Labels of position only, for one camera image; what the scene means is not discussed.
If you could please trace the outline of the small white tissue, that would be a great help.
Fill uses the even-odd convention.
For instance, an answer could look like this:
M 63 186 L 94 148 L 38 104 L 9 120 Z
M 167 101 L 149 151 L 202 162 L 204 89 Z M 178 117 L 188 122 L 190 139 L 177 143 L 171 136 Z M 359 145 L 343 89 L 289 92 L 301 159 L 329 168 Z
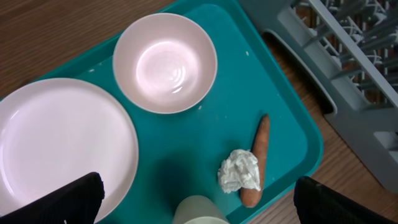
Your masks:
M 227 194 L 241 188 L 260 191 L 262 187 L 257 157 L 248 150 L 233 150 L 218 169 L 218 183 Z

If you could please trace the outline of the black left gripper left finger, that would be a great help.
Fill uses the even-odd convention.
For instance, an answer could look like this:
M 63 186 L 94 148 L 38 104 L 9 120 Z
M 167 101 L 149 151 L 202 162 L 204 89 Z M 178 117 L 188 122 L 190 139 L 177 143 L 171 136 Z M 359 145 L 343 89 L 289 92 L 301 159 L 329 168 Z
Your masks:
M 1 217 L 1 224 L 94 224 L 104 196 L 104 184 L 101 176 L 97 172 L 90 172 L 46 196 Z

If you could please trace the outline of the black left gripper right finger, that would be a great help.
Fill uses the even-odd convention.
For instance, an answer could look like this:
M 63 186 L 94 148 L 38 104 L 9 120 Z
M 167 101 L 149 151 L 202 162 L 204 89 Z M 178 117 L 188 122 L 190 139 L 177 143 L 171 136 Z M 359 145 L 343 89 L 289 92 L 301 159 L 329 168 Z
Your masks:
M 308 176 L 296 181 L 294 205 L 301 224 L 395 224 Z

